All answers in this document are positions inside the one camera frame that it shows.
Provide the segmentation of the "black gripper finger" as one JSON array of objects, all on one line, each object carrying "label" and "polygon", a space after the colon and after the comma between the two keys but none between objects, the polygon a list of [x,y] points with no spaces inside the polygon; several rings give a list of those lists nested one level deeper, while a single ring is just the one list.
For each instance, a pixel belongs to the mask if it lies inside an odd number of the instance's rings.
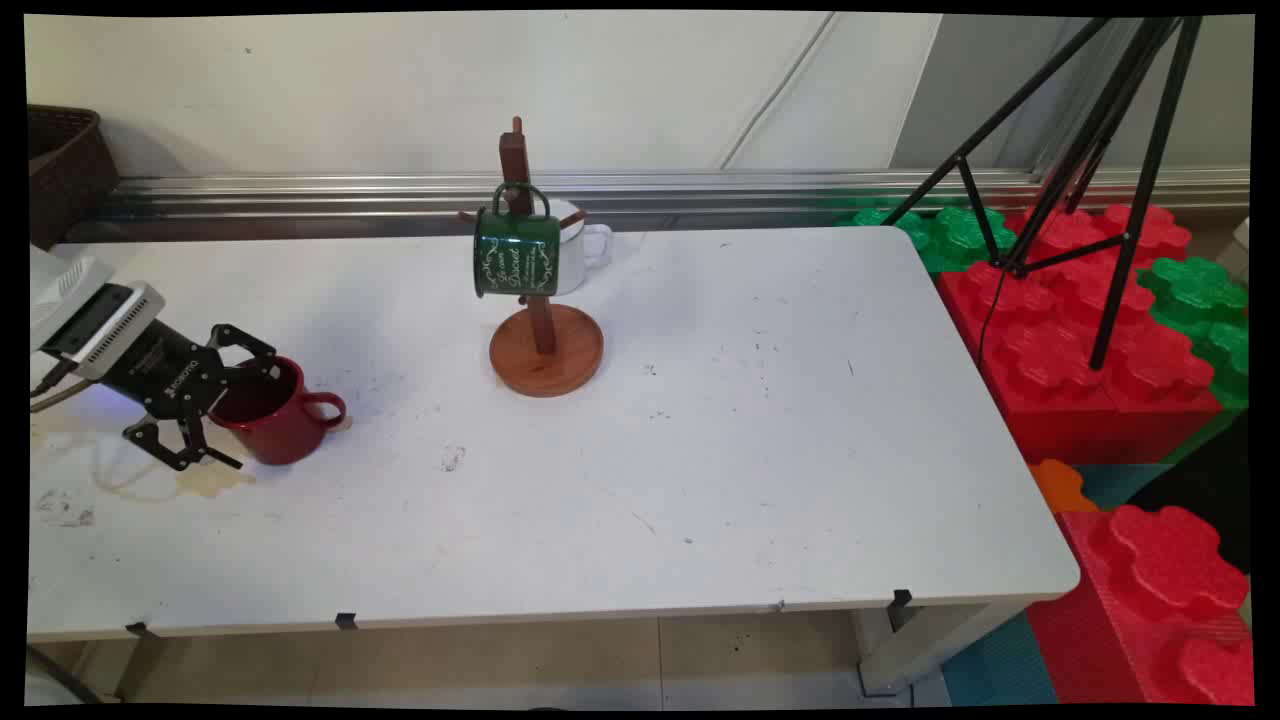
[{"label": "black gripper finger", "polygon": [[169,448],[160,441],[160,419],[145,415],[133,425],[127,427],[123,430],[123,437],[136,448],[143,450],[175,471],[184,471],[205,460],[221,462],[234,470],[243,466],[242,461],[207,443],[204,434],[204,421],[198,414],[174,419],[183,439],[180,450]]},{"label": "black gripper finger", "polygon": [[232,324],[212,327],[207,346],[214,350],[215,359],[221,363],[219,351],[224,347],[239,347],[251,354],[251,359],[237,366],[221,365],[218,378],[223,383],[268,382],[275,368],[276,350]]}]

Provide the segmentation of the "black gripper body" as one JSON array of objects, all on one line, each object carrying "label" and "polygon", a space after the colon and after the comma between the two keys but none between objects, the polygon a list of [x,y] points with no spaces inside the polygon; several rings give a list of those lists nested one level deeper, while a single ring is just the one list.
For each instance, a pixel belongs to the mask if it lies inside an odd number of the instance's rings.
[{"label": "black gripper body", "polygon": [[99,341],[99,383],[156,420],[198,418],[230,383],[220,355],[229,346],[229,323],[197,343],[163,320],[120,322]]}]

